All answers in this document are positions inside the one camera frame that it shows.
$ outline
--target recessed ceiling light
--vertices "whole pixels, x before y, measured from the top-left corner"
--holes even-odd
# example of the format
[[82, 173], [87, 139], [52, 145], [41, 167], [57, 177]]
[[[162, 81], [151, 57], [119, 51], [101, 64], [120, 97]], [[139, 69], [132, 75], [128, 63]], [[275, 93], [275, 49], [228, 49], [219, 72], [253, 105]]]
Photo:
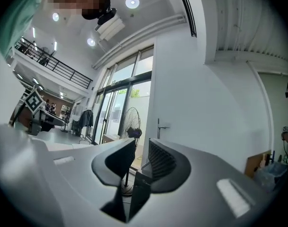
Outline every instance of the recessed ceiling light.
[[59, 21], [59, 14], [57, 14], [57, 13], [54, 13], [53, 14], [53, 20], [55, 21], [55, 22], [57, 22], [57, 21]]
[[88, 44], [89, 46], [95, 46], [95, 45], [96, 45], [96, 42], [95, 42], [92, 38], [89, 38], [89, 39], [87, 40], [87, 44]]
[[140, 1], [139, 0], [126, 0], [125, 4], [128, 8], [135, 9], [140, 5]]
[[32, 78], [32, 80], [39, 85], [38, 81], [35, 78]]

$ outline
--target ceiling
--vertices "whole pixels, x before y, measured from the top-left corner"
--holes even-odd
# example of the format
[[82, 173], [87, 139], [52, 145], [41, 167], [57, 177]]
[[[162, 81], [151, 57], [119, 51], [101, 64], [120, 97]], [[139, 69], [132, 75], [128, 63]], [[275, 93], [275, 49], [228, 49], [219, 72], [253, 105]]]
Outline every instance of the ceiling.
[[[36, 28], [36, 44], [39, 47], [47, 47], [52, 52], [53, 42], [57, 41], [58, 46], [70, 46], [74, 50], [80, 51], [85, 57], [90, 58], [94, 64], [126, 37], [153, 22], [175, 13], [181, 13], [184, 10], [181, 0], [140, 0], [140, 5], [136, 9], [129, 9], [125, 1], [111, 0], [111, 7], [117, 9], [117, 14], [125, 27], [106, 41], [105, 39], [100, 40], [100, 34], [94, 30], [97, 26], [97, 19], [85, 20], [75, 11], [55, 9], [52, 3], [44, 0], [32, 23], [32, 26]], [[60, 15], [57, 22], [52, 19], [52, 14], [55, 12]], [[31, 27], [24, 34], [24, 37], [30, 41], [34, 40]], [[87, 45], [88, 38], [95, 40], [96, 45], [94, 47]]]
[[267, 0], [216, 0], [219, 51], [248, 51], [288, 61], [288, 30]]
[[63, 92], [64, 100], [68, 99], [70, 101], [75, 101], [83, 97], [82, 95], [75, 93], [67, 88], [64, 88], [54, 83], [53, 81], [39, 75], [38, 73], [32, 71], [31, 69], [22, 65], [19, 62], [17, 63], [15, 67], [15, 73], [18, 73], [19, 75], [21, 75], [24, 82], [28, 84], [32, 83], [31, 85], [35, 85], [35, 83], [33, 82], [33, 78], [35, 78], [38, 81], [38, 83], [44, 88], [45, 92], [51, 93], [53, 94], [53, 96], [60, 97], [60, 92]]

